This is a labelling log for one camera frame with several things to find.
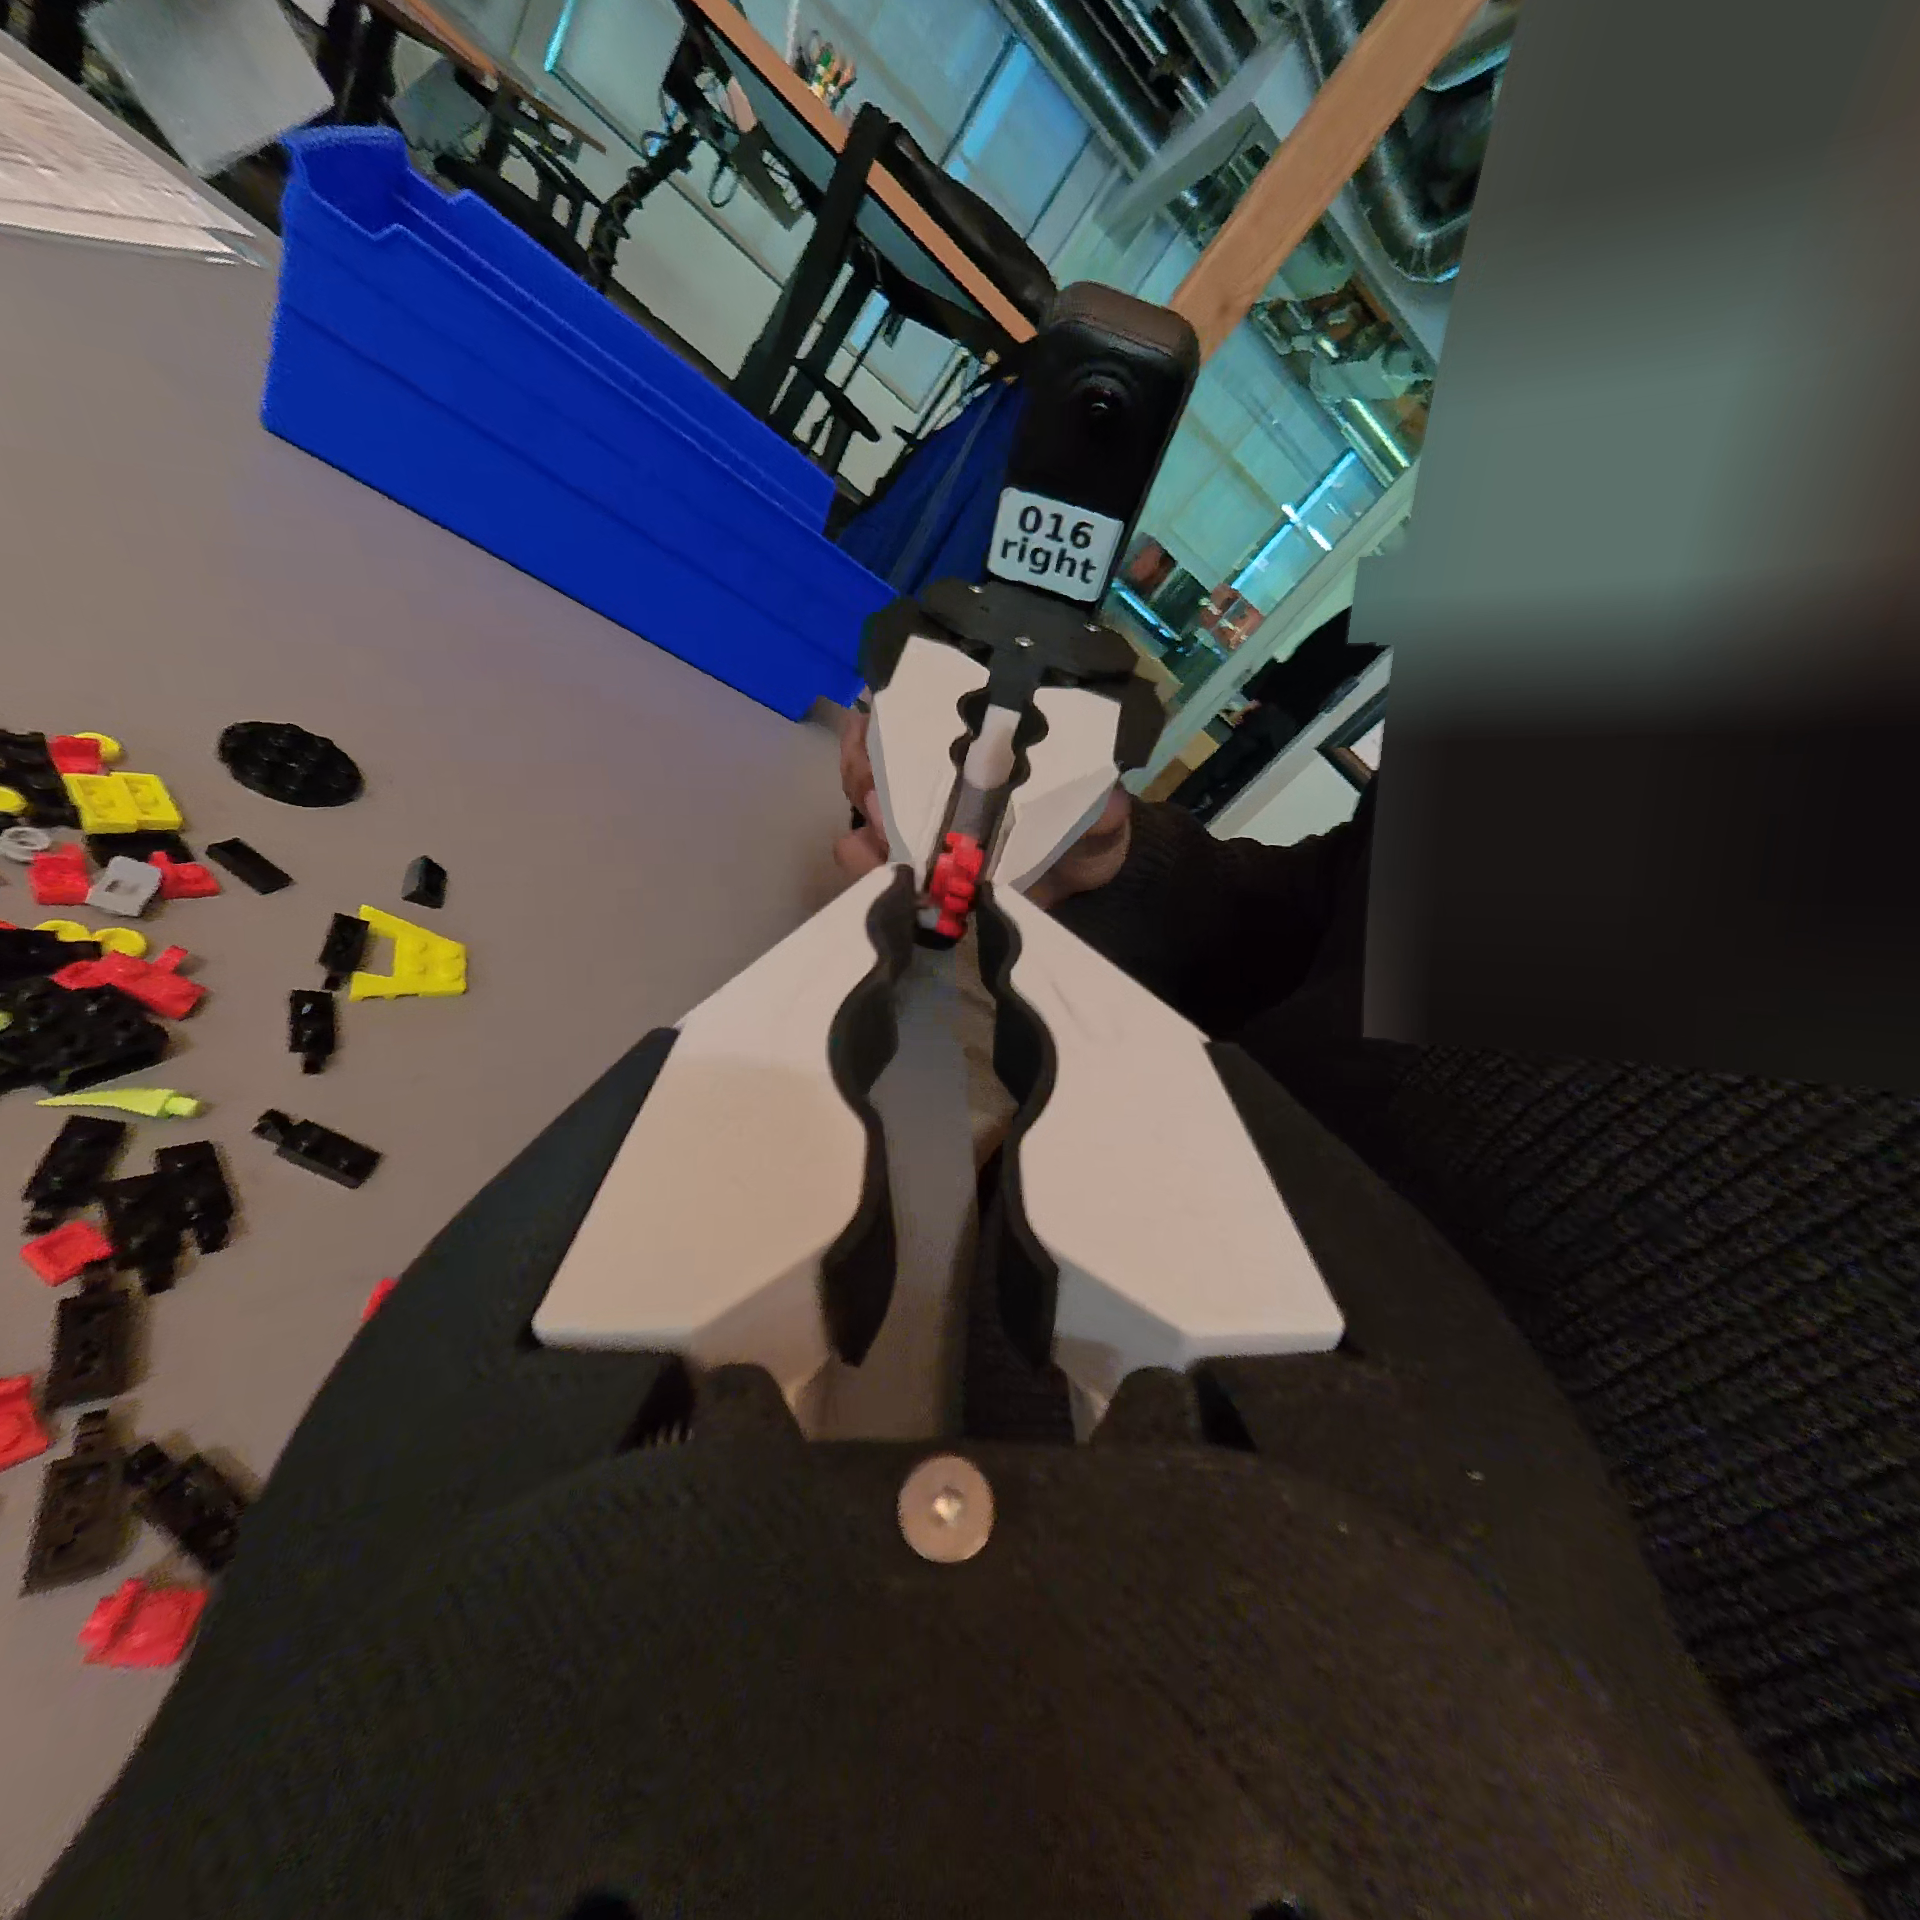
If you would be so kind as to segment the yellow wedge lego plate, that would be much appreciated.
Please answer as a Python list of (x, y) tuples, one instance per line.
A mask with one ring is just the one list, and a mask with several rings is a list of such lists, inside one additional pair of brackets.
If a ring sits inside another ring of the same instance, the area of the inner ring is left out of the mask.
[(453, 997), (469, 991), (469, 948), (407, 917), (362, 903), (357, 917), (390, 943), (389, 972), (354, 969), (348, 999)]

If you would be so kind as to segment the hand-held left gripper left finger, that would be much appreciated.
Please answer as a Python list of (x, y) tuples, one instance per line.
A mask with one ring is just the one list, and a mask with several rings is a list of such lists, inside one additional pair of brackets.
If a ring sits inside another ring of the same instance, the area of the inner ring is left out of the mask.
[(664, 1035), (658, 1072), (533, 1316), (547, 1348), (754, 1365), (804, 1431), (898, 1278), (874, 1088), (901, 1046), (921, 886), (880, 867)]

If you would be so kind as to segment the blue plastic bin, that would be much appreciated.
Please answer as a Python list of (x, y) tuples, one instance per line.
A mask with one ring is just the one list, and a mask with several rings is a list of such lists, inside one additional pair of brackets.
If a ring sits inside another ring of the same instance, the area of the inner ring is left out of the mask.
[(1026, 389), (979, 388), (913, 447), (833, 541), (901, 596), (982, 575)]
[(400, 131), (286, 151), (267, 432), (785, 717), (856, 696), (895, 594), (826, 470)]

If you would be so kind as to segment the red and black lego assembly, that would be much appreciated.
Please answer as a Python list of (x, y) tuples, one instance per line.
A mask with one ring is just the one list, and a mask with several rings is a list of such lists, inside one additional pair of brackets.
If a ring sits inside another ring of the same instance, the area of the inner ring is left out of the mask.
[(918, 935), (937, 948), (955, 948), (971, 926), (989, 864), (981, 840), (949, 827), (925, 879)]

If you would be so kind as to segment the pile of loose lego pieces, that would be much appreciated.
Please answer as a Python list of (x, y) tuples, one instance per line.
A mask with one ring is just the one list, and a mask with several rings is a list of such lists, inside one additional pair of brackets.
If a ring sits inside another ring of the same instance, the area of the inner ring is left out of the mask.
[[(41, 1092), (64, 1112), (18, 1188), (17, 1256), (60, 1292), (47, 1365), (5, 1373), (5, 1474), (53, 1445), (77, 1409), (68, 1454), (50, 1459), (21, 1594), (114, 1570), (133, 1524), (151, 1524), (205, 1573), (224, 1572), (248, 1512), (243, 1487), (205, 1451), (130, 1445), (114, 1403), (134, 1383), (143, 1303), (173, 1290), (188, 1256), (235, 1232), (238, 1201), (212, 1139), (162, 1142), (152, 1164), (119, 1172), (130, 1116), (187, 1122), (207, 1102), (133, 1075), (169, 1063), (173, 1028), (198, 1015), (207, 983), (192, 955), (146, 945), (133, 921), (157, 901), (216, 900), (207, 853), (180, 838), (162, 780), (120, 768), (100, 731), (5, 731), (5, 858), (28, 869), (39, 903), (87, 903), (122, 923), (5, 921), (5, 1095)], [(173, 1668), (210, 1602), (207, 1586), (126, 1577), (99, 1597), (77, 1644), (95, 1668)]]

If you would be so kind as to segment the small black round lego plate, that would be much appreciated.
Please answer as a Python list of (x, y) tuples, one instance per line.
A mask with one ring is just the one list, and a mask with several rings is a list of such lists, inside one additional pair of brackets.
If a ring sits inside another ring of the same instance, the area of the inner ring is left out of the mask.
[(366, 792), (361, 763), (331, 736), (291, 722), (237, 722), (214, 744), (226, 773), (246, 792), (305, 810), (340, 807)]

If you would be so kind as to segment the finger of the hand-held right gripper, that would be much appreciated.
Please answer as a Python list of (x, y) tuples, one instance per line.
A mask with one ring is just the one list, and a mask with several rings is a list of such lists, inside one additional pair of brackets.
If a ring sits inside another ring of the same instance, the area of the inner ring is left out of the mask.
[(1121, 783), (1116, 696), (1081, 686), (1045, 686), (1035, 697), (1045, 734), (1026, 749), (1013, 796), (1013, 889), (1029, 887), (1100, 816)]
[(942, 844), (972, 722), (964, 703), (991, 668), (933, 636), (907, 636), (885, 686), (870, 694), (870, 766), (878, 819), (897, 864), (931, 869)]

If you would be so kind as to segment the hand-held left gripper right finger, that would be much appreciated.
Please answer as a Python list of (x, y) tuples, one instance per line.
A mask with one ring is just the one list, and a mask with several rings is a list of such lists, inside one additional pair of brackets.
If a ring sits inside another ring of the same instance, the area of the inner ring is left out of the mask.
[(989, 886), (972, 921), (1016, 1100), (1000, 1316), (1067, 1381), (1075, 1438), (1140, 1371), (1335, 1352), (1345, 1313), (1222, 1052), (1021, 894)]

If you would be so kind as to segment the person's right hand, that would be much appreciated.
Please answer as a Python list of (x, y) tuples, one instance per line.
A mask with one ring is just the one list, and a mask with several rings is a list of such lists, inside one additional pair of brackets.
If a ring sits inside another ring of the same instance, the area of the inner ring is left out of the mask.
[[(838, 731), (838, 777), (853, 824), (833, 844), (833, 861), (841, 876), (858, 882), (895, 864), (869, 754), (869, 712), (861, 702), (849, 709)], [(1114, 786), (1097, 822), (1037, 878), (1026, 896), (1035, 906), (1052, 910), (1105, 887), (1121, 873), (1132, 847), (1132, 832), (1134, 798)]]

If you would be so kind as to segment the person's dark knit sweater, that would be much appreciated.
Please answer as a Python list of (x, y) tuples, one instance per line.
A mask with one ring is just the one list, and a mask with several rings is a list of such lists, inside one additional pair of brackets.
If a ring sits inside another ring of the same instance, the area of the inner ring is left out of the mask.
[(1917, 1916), (1917, 1095), (1237, 1041), (1491, 1284), (1740, 1739), (1867, 1914)]

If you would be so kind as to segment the wood edged black desk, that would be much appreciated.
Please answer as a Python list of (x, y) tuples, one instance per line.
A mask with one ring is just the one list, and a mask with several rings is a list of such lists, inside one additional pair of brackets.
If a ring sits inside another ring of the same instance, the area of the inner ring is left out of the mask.
[(578, 159), (604, 143), (435, 3), (331, 3), (322, 54), (340, 126), (399, 131), (429, 177), (475, 194), (606, 298), (637, 212), (704, 136), (694, 116), (671, 113), (601, 194)]
[(883, 108), (837, 116), (735, 3), (680, 2), (669, 89), (738, 174), (782, 177), (809, 232), (738, 372), (732, 395), (794, 433), (821, 406), (829, 459), (874, 423), (833, 378), (873, 300), (989, 372), (1011, 372), (1054, 298), (1039, 253), (972, 188), (942, 171)]

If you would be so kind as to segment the wooden beam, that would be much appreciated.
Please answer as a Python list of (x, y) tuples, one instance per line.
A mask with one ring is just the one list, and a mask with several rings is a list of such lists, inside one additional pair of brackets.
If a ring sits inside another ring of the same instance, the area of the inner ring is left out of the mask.
[(1202, 361), (1253, 312), (1479, 9), (1479, 2), (1384, 2), (1332, 66), (1170, 298)]

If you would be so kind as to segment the lego instruction booklet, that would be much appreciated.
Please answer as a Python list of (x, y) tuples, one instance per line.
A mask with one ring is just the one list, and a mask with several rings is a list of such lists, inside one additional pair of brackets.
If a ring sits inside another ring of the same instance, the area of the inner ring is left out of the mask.
[(264, 257), (238, 214), (14, 52), (3, 54), (3, 232), (222, 263)]

